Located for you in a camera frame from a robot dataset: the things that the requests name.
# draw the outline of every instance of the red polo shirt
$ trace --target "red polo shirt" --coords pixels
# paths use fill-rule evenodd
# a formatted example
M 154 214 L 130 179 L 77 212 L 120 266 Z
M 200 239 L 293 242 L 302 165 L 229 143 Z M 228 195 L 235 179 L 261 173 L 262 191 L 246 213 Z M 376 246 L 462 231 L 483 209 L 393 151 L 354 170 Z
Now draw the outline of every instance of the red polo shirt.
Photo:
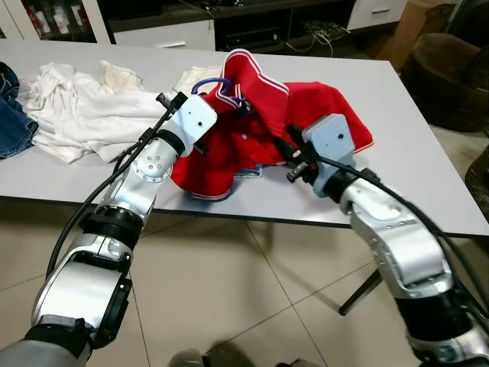
M 373 144 L 371 133 L 361 123 L 343 95 L 321 83 L 280 83 L 265 76 L 257 61 L 246 50 L 233 50 L 225 58 L 222 77 L 233 88 L 225 96 L 219 83 L 203 98 L 218 113 L 216 124 L 200 139 L 209 149 L 207 155 L 194 150 L 173 166 L 171 178 L 194 196 L 218 200 L 229 194 L 233 177 L 255 164 L 283 161 L 273 143 L 280 136 L 292 142 L 286 125 L 305 128 L 325 115 L 343 114 L 348 122 L 355 150 Z M 239 104 L 230 98 L 245 97 L 254 110 L 248 117 L 236 119 L 233 110 Z

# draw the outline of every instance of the beige floor tile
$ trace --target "beige floor tile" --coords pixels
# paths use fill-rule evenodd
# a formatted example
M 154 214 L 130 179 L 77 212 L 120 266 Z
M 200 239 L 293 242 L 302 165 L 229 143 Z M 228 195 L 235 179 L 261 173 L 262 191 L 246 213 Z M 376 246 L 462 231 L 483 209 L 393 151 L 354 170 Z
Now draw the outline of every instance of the beige floor tile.
M 292 307 L 207 353 L 212 367 L 274 367 L 296 359 L 325 366 Z
M 470 158 L 463 154 L 459 147 L 447 143 L 444 138 L 439 138 L 439 143 L 443 147 L 449 160 L 452 162 L 453 167 L 457 170 L 460 178 L 464 180 L 465 174 L 475 158 Z
M 464 135 L 481 148 L 486 148 L 489 145 L 489 138 L 483 132 L 464 132 Z
M 248 222 L 292 302 L 372 260 L 351 229 Z
M 43 282 L 44 277 L 40 277 L 0 292 L 0 349 L 21 339 L 31 327 L 32 305 Z M 117 339 L 106 348 L 95 351 L 89 365 L 148 366 L 132 293 Z
M 149 235 L 131 274 L 151 365 L 209 350 L 290 305 L 242 221 L 195 218 Z
M 149 367 L 143 334 L 139 323 L 134 293 L 131 292 L 129 306 L 125 311 L 121 329 L 114 342 L 93 352 L 89 367 Z
M 328 367 L 413 367 L 404 322 L 385 284 L 343 317 L 339 304 L 374 270 L 368 265 L 296 305 Z
M 449 145 L 452 148 L 456 148 L 459 154 L 463 154 L 472 161 L 477 158 L 485 148 L 465 136 L 464 133 L 454 132 L 438 126 L 431 126 L 431 129 L 445 150 L 446 146 Z
M 160 231 L 163 228 L 174 226 L 192 218 L 192 216 L 184 216 L 180 214 L 152 213 L 150 214 L 146 226 L 144 226 L 141 237 L 145 237 L 146 235 Z
M 0 290 L 45 273 L 54 244 L 75 210 L 67 205 L 0 200 Z
M 489 296 L 489 243 L 482 241 L 476 242 L 473 239 L 453 240 L 461 248 L 468 262 L 478 275 L 483 289 L 486 290 L 486 296 Z M 461 280 L 473 294 L 477 294 L 472 283 L 468 281 L 468 276 L 460 262 L 455 257 L 453 259 Z

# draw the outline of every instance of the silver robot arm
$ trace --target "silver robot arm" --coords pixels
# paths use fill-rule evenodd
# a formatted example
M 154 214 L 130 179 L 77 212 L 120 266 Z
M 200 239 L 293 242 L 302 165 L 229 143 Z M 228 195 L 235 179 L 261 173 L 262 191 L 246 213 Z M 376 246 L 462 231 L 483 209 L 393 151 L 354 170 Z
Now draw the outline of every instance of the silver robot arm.
M 168 107 L 169 101 L 161 102 Z M 128 305 L 133 250 L 173 163 L 214 125 L 215 111 L 191 96 L 106 190 L 37 295 L 32 328 L 0 352 L 0 366 L 85 365 L 117 336 Z
M 423 366 L 488 366 L 487 334 L 478 322 L 487 325 L 487 320 L 476 320 L 461 304 L 462 290 L 456 287 L 437 238 L 390 194 L 319 159 L 355 165 L 345 117 L 330 115 L 303 131 L 293 125 L 287 131 L 299 147 L 276 141 L 296 166 L 287 178 L 294 182 L 302 177 L 317 196 L 330 196 L 370 246 L 406 323 L 408 342 Z M 365 175 L 380 182 L 371 171 Z

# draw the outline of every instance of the cardboard box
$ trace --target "cardboard box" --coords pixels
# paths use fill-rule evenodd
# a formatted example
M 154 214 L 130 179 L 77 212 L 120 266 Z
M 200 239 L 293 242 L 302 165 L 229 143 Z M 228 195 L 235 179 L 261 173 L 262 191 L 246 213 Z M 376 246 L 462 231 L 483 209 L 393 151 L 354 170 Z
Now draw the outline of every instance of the cardboard box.
M 365 52 L 377 60 L 389 60 L 400 71 L 418 37 L 443 31 L 454 7 L 445 0 L 409 0 L 394 34 L 384 35 Z

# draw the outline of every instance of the brown armchair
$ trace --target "brown armchair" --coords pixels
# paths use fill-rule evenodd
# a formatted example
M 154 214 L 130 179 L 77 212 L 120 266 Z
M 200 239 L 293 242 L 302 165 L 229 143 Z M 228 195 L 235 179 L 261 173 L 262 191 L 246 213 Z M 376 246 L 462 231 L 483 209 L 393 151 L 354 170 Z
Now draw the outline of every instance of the brown armchair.
M 421 36 L 402 79 L 427 122 L 460 132 L 489 126 L 489 47 L 450 34 Z

